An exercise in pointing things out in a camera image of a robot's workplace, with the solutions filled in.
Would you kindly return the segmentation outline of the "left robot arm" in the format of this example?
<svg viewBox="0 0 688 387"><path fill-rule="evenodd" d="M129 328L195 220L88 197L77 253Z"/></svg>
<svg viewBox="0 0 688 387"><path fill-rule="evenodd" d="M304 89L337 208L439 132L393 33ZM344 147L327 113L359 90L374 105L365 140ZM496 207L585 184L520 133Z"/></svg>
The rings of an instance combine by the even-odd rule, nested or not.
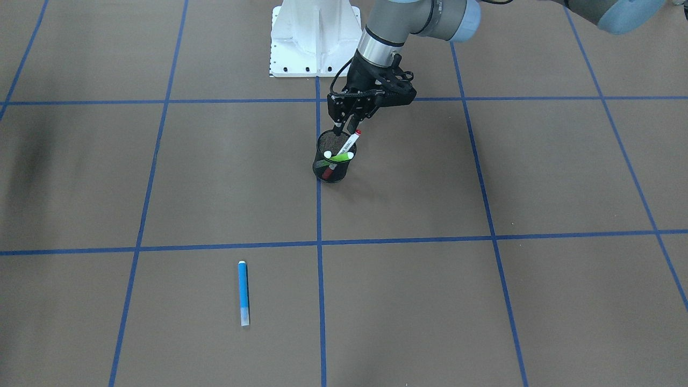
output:
<svg viewBox="0 0 688 387"><path fill-rule="evenodd" d="M335 135L354 134L361 121L381 108L409 105L416 98L412 71L400 67L409 36L465 42L479 29L482 3L513 1L375 1L358 47L335 75L327 95ZM541 1L557 3L604 32L631 32L651 19L666 1ZM347 70L346 84L335 91Z"/></svg>

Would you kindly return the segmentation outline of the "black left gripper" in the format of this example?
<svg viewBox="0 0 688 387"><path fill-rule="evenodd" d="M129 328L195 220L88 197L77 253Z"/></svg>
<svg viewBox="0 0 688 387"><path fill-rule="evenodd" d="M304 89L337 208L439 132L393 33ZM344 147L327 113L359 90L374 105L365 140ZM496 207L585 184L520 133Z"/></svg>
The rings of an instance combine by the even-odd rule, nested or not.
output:
<svg viewBox="0 0 688 387"><path fill-rule="evenodd" d="M327 108L333 120L333 132L339 137L347 125L347 132L355 134L358 126L371 118L377 110L398 106L398 54L392 65L380 67L369 63L359 52L347 63L346 84L334 91L334 82L327 95Z"/></svg>

